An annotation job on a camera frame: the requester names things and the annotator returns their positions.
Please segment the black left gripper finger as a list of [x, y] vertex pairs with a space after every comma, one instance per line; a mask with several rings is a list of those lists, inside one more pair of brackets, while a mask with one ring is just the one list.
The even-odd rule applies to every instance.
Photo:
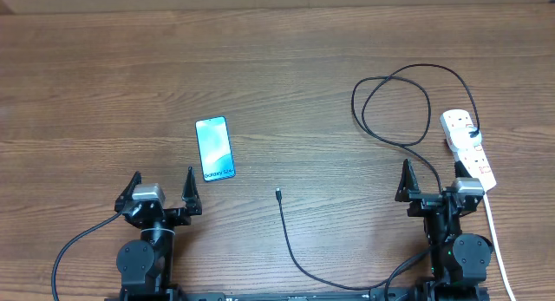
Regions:
[[199, 193], [196, 187], [194, 169], [187, 169], [186, 181], [181, 194], [181, 199], [186, 203], [187, 207], [199, 207]]
[[122, 191], [122, 193], [120, 195], [120, 199], [121, 200], [130, 200], [130, 199], [132, 199], [134, 189], [141, 182], [142, 182], [141, 174], [140, 174], [139, 171], [136, 171], [134, 173], [132, 179], [129, 181], [128, 185], [126, 186], [126, 188]]

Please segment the blue Galaxy smartphone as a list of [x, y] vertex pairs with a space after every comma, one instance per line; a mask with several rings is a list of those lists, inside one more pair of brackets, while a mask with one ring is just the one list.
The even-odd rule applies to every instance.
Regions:
[[232, 178], [236, 169], [224, 116], [195, 122], [203, 179], [206, 182]]

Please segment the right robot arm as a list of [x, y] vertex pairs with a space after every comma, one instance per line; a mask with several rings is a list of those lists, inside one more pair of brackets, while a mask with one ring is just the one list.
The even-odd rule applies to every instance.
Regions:
[[410, 160], [402, 165], [395, 200], [408, 202], [407, 215], [423, 219], [428, 249], [412, 258], [409, 265], [430, 258], [432, 276], [419, 279], [407, 289], [405, 300], [488, 300], [480, 283], [493, 254], [492, 242], [478, 234], [464, 233], [460, 218], [477, 210], [485, 196], [480, 181], [455, 164], [451, 186], [438, 194], [423, 193]]

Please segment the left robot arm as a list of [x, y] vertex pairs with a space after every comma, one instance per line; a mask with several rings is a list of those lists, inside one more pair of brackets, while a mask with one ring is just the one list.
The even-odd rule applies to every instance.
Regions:
[[186, 294], [172, 280], [175, 228], [189, 226], [202, 214], [194, 170], [187, 169], [181, 194], [182, 207], [165, 208], [166, 196], [157, 183], [144, 184], [139, 172], [114, 203], [115, 211], [140, 230], [138, 239], [118, 251], [121, 274], [120, 300], [185, 300]]

